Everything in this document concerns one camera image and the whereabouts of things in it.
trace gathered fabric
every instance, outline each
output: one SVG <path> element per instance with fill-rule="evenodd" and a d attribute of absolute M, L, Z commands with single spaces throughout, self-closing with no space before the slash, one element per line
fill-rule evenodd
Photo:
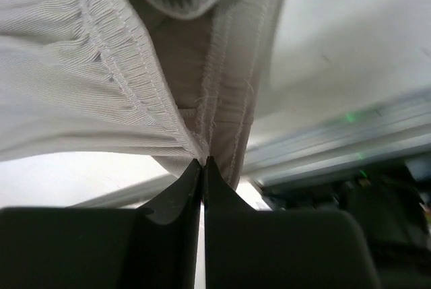
<path fill-rule="evenodd" d="M 282 0 L 0 0 L 0 160 L 215 156 L 238 182 Z"/>

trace black object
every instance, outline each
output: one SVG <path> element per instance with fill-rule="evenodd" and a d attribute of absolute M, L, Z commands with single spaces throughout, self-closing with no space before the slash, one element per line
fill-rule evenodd
<path fill-rule="evenodd" d="M 207 289 L 381 288 L 351 214 L 257 212 L 224 182 L 213 158 L 204 169 L 191 162 L 136 210 L 2 210 L 0 288 L 191 289 L 202 198 Z"/>
<path fill-rule="evenodd" d="M 192 288 L 201 166 L 136 210 L 0 212 L 0 288 Z"/>
<path fill-rule="evenodd" d="M 400 170 L 350 183 L 339 207 L 361 225 L 383 288 L 431 288 L 424 202 Z"/>

